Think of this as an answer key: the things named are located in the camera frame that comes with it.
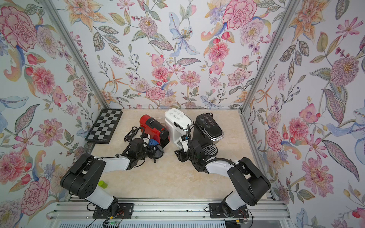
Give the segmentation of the blue microfibre cloth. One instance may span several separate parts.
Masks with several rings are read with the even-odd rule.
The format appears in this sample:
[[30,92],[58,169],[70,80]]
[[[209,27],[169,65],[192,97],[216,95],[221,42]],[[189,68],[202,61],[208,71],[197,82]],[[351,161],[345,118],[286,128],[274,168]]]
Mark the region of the blue microfibre cloth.
[[162,146],[154,139],[149,140],[148,155],[151,159],[160,159],[164,155]]

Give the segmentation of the red Nespresso coffee machine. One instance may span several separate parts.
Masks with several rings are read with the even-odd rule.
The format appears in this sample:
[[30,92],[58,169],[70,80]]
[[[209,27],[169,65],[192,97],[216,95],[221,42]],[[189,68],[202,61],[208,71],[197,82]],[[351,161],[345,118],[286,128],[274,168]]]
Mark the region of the red Nespresso coffee machine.
[[162,148],[165,148],[169,140],[169,132],[165,126],[163,126],[156,119],[149,115],[143,115],[140,118],[140,126],[144,129],[147,135],[150,135],[150,139],[157,141]]

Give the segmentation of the black coffee machine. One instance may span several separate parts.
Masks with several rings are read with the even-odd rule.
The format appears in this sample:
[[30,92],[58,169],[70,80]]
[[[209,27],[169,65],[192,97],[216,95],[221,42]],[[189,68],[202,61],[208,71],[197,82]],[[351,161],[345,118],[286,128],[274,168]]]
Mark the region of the black coffee machine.
[[216,144],[224,138],[224,132],[213,118],[213,113],[203,113],[196,117],[193,139],[201,145],[208,156],[216,156]]

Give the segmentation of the white coffee machine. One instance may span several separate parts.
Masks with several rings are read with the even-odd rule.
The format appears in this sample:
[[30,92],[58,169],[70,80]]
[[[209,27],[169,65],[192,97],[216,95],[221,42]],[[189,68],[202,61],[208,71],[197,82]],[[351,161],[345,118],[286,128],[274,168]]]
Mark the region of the white coffee machine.
[[167,131],[169,132],[169,140],[179,149],[182,149],[180,138],[186,134],[187,126],[192,130],[194,121],[181,110],[171,108],[164,114],[164,121]]

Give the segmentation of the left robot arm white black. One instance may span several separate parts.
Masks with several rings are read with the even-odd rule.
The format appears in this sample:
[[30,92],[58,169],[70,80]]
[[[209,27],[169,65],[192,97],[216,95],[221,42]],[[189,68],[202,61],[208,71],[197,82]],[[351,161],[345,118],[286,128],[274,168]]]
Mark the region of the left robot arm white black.
[[114,171],[129,171],[147,158],[156,162],[163,155],[161,146],[148,144],[140,138],[132,140],[122,153],[114,156],[97,158],[83,154],[61,178],[60,186],[94,204],[101,214],[116,217],[121,212],[118,199],[98,185],[101,176]]

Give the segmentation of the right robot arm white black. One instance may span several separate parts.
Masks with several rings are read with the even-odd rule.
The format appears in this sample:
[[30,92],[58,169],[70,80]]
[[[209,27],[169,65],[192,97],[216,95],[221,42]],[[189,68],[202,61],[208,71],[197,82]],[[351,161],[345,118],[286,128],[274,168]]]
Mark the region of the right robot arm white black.
[[180,137],[178,144],[182,149],[175,151],[180,162],[190,161],[200,173],[217,174],[228,177],[235,190],[228,194],[218,207],[211,211],[217,215],[233,218],[236,213],[245,215],[243,211],[249,206],[255,206],[271,188],[270,181],[247,157],[238,161],[217,158],[213,155],[214,145],[202,148],[197,140],[190,136]]

